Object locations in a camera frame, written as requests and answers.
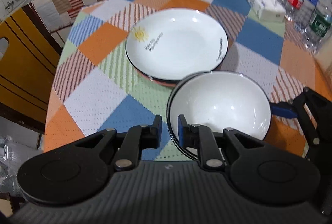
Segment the ceramic plate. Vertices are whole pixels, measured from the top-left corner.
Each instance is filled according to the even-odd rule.
[[[270,103],[261,87],[242,74],[226,71],[193,74],[174,88],[167,124],[177,141],[180,114],[188,124],[203,124],[215,132],[234,128],[260,140],[271,122]]]
[[[126,40],[131,64],[149,78],[176,83],[214,70],[224,59],[228,39],[212,17],[191,9],[167,9],[142,19]]]

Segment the cabinet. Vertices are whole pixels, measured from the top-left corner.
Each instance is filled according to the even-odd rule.
[[[44,124],[59,54],[22,9],[0,25],[1,38],[0,103]]]

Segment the screw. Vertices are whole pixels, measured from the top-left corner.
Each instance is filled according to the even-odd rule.
[[[313,142],[313,144],[318,145],[319,144],[319,138],[314,138],[312,142]]]
[[[132,165],[132,162],[129,159],[119,159],[115,162],[115,166],[118,168],[127,168]]]
[[[206,164],[211,168],[218,168],[223,165],[223,162],[219,159],[209,159],[208,161],[206,161]]]

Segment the kitchen utensil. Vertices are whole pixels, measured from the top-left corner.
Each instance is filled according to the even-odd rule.
[[[179,139],[180,114],[188,124],[203,124],[215,132],[234,128],[259,140],[271,122],[270,103],[262,88],[240,73],[227,71],[196,73],[182,80],[169,97],[166,113],[175,139]]]
[[[192,9],[167,9],[136,23],[126,40],[131,64],[152,80],[175,84],[185,76],[211,71],[228,50],[224,28]]]

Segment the kitchen counter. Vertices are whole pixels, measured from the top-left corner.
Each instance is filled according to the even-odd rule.
[[[9,18],[11,15],[13,15],[17,10],[21,9],[22,7],[26,6],[27,4],[30,4],[32,0],[22,0],[11,12],[9,12],[5,17],[4,20],[1,21],[0,24],[2,24],[7,18]]]

